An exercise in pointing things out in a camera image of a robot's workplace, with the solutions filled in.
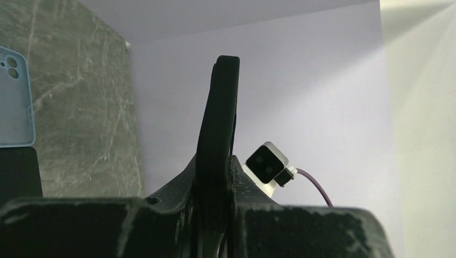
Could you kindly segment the light blue phone case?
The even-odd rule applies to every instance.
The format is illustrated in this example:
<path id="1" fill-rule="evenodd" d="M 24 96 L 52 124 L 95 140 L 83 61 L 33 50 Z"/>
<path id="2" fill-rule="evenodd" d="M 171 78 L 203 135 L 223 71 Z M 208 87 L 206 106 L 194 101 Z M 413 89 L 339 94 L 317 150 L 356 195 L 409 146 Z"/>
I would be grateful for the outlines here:
<path id="1" fill-rule="evenodd" d="M 1 148 L 28 147 L 35 142 L 35 123 L 26 59 L 1 47 Z"/>

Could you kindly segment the black phone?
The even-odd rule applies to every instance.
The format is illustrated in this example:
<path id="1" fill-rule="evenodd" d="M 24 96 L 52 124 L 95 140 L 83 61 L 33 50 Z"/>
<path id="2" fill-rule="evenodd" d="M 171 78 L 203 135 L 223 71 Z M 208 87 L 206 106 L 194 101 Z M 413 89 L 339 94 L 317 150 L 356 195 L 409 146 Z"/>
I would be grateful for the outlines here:
<path id="1" fill-rule="evenodd" d="M 221 55 L 213 66 L 196 151 L 198 257 L 217 257 L 227 217 L 227 168 L 237 108 L 240 59 Z"/>

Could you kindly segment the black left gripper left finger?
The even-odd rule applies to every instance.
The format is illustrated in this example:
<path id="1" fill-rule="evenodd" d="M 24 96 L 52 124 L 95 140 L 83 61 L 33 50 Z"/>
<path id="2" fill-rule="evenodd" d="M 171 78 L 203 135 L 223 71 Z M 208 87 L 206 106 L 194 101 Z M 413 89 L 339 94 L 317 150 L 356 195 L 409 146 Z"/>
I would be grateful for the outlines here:
<path id="1" fill-rule="evenodd" d="M 146 198 L 27 198 L 1 208 L 1 257 L 192 257 L 195 160 Z"/>

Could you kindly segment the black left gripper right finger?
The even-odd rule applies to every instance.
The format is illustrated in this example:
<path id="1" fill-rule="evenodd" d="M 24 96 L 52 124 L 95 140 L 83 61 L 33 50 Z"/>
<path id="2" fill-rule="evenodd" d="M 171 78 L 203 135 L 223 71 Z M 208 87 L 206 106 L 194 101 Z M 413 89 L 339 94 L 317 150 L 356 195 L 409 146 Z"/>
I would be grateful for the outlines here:
<path id="1" fill-rule="evenodd" d="M 369 211 L 282 206 L 230 158 L 231 214 L 227 257 L 393 257 L 384 229 Z"/>

